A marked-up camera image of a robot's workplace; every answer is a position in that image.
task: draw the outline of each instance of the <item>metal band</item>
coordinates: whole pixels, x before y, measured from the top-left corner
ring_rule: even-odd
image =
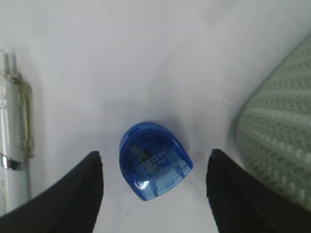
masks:
[[[10,169],[14,171],[22,171],[25,169],[24,163],[16,162],[12,159],[9,159],[1,152],[0,152],[0,165],[5,169]]]

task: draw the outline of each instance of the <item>blue pencil sharpener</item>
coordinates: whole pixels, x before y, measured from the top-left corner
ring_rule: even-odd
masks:
[[[137,196],[150,200],[181,182],[193,164],[170,131],[154,123],[141,123],[122,138],[120,168]]]

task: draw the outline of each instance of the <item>white pen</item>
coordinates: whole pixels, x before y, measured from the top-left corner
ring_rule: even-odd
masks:
[[[32,91],[14,50],[0,50],[0,216],[28,201],[33,153]]]

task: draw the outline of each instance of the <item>clear pen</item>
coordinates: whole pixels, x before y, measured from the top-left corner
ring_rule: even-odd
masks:
[[[32,155],[32,90],[17,71],[14,50],[0,49],[0,216],[29,200]]]

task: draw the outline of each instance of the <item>white surface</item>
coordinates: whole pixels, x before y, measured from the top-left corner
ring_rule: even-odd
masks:
[[[34,90],[33,196],[99,150],[95,233],[217,232],[210,151],[225,148],[242,103],[310,32],[310,0],[1,0],[0,47],[17,49]],[[142,121],[170,129],[194,162],[148,202],[118,164],[122,134]]]

